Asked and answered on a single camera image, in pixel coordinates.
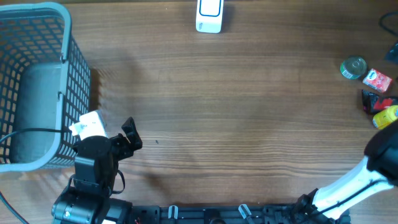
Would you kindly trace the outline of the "red small carton box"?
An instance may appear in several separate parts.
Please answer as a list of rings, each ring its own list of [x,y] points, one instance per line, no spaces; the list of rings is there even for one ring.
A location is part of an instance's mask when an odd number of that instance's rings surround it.
[[[380,93],[385,93],[392,83],[392,78],[372,68],[365,76],[363,83]]]

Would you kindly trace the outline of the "green tin can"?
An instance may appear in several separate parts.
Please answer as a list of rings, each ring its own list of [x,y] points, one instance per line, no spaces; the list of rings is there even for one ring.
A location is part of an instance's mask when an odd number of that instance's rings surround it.
[[[363,76],[368,70],[368,65],[360,56],[350,56],[340,65],[340,73],[347,79],[355,80]]]

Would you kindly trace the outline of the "black red snack packet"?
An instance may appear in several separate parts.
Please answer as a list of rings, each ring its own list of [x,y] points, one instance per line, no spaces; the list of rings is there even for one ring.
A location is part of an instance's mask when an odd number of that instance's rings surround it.
[[[361,91],[361,98],[364,111],[367,114],[377,114],[391,106],[397,105],[396,96],[380,96],[367,90]]]

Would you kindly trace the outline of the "yellow drink bottle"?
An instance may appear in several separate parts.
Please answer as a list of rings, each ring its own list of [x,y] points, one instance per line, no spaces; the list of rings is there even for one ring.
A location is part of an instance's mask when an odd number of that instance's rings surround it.
[[[397,120],[397,105],[390,106],[387,109],[378,112],[373,117],[373,125],[377,129],[384,129],[386,126],[389,126]]]

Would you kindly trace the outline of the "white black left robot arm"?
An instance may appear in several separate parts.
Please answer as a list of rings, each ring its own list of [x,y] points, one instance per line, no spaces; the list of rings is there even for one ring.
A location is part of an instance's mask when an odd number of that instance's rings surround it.
[[[52,207],[53,223],[129,223],[132,203],[111,198],[117,175],[125,184],[119,161],[142,148],[132,117],[121,126],[124,134],[89,136],[74,144],[75,174]]]

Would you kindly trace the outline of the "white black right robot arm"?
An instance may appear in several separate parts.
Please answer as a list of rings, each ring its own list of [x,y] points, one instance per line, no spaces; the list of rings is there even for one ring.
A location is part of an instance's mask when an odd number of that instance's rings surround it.
[[[363,105],[380,131],[368,142],[364,158],[336,182],[302,195],[291,223],[349,223],[346,212],[360,201],[397,187],[397,96],[363,91]]]

